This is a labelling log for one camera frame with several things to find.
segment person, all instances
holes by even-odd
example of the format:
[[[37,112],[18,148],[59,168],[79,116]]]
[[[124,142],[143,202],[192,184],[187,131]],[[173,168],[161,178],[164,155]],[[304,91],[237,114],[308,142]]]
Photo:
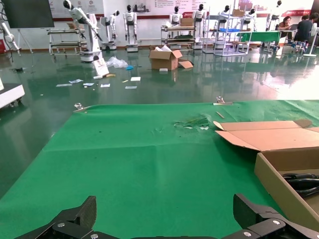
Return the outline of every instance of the person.
[[[311,29],[314,22],[319,18],[319,13],[312,13],[309,17],[309,20],[303,20],[298,23],[297,33],[295,35],[295,43],[298,41],[306,43],[306,49],[308,46],[308,41],[311,35]]]
[[[305,21],[305,20],[309,20],[309,15],[304,15],[304,16],[301,18],[301,21]]]
[[[286,16],[284,18],[284,20],[279,23],[277,30],[289,30],[290,29],[290,21],[291,21],[291,17],[290,16]],[[280,38],[283,37],[287,37],[288,38],[288,43],[292,43],[293,42],[293,34],[291,32],[281,32]]]

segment shiny floor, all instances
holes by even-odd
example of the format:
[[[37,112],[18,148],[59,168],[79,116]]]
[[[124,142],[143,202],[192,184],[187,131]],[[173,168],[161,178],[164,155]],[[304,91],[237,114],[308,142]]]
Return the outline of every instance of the shiny floor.
[[[13,55],[12,63],[0,55],[0,77],[4,83],[22,83],[22,105],[0,109],[0,198],[6,193],[50,138],[71,116],[75,103],[98,104],[171,104],[276,99],[319,99],[318,58],[293,55],[259,54],[253,49],[246,57],[214,57],[211,54],[183,53],[194,63],[193,69],[178,68],[161,74],[152,70],[149,50],[105,53],[124,59],[133,70],[115,69],[116,77],[93,80],[95,70],[81,63],[79,56],[57,56],[47,52]],[[23,73],[14,69],[23,67]],[[131,77],[140,76],[140,82]],[[82,83],[56,87],[81,79]],[[109,88],[101,84],[110,83]],[[125,89],[137,86],[136,89]]]

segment television screen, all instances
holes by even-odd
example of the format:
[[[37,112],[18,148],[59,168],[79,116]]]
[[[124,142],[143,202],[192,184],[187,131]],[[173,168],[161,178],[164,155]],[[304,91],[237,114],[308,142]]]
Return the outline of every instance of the television screen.
[[[54,27],[48,0],[1,0],[10,28]]]

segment green cloth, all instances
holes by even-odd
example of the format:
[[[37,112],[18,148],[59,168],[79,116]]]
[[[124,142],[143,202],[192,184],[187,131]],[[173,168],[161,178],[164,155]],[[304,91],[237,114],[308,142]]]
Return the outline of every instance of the green cloth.
[[[243,33],[240,41],[249,41],[250,33]],[[280,40],[279,31],[255,31],[250,41],[272,42]]]
[[[231,234],[240,229],[234,193],[278,207],[254,175],[257,152],[226,142],[212,120],[308,118],[318,126],[318,109],[319,101],[259,101],[74,113],[0,200],[1,238],[40,227],[89,195],[97,197],[94,229],[121,239]]]

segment white plastic bag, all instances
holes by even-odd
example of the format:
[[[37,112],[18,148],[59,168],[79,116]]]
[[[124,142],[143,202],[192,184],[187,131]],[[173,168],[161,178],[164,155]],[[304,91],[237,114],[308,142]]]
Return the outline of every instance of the white plastic bag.
[[[115,68],[127,68],[128,64],[125,60],[119,60],[115,56],[112,56],[107,62],[106,66],[114,66]]]

